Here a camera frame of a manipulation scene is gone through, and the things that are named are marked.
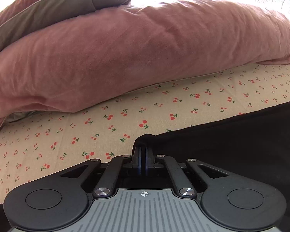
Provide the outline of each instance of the bed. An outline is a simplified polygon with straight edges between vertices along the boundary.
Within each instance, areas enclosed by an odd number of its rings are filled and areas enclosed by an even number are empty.
[[[155,84],[77,113],[36,112],[0,130],[0,203],[20,184],[84,160],[131,154],[136,138],[290,101],[290,65],[247,64]]]

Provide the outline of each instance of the pillow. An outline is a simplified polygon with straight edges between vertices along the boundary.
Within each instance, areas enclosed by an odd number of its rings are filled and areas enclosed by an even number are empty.
[[[0,51],[31,32],[131,0],[16,0],[0,12]]]
[[[76,112],[131,90],[250,62],[290,63],[284,15],[224,0],[106,8],[33,32],[0,53],[0,118]],[[187,100],[191,93],[199,92],[188,91]]]

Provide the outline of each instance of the metal pivot bolt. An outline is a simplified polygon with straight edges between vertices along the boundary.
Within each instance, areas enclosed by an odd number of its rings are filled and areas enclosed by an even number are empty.
[[[189,187],[184,187],[181,190],[179,190],[179,192],[182,195],[193,195],[194,194],[194,190],[192,188],[189,188]]]
[[[110,190],[108,188],[105,187],[101,187],[95,190],[95,193],[97,195],[107,195],[110,193]]]

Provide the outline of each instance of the mattress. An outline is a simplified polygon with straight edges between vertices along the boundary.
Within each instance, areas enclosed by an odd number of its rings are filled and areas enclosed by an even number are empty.
[[[108,162],[131,154],[135,139],[143,134],[157,135],[288,101],[290,65],[247,64],[142,88],[77,113],[37,112],[0,130],[0,203],[18,185],[84,160]]]

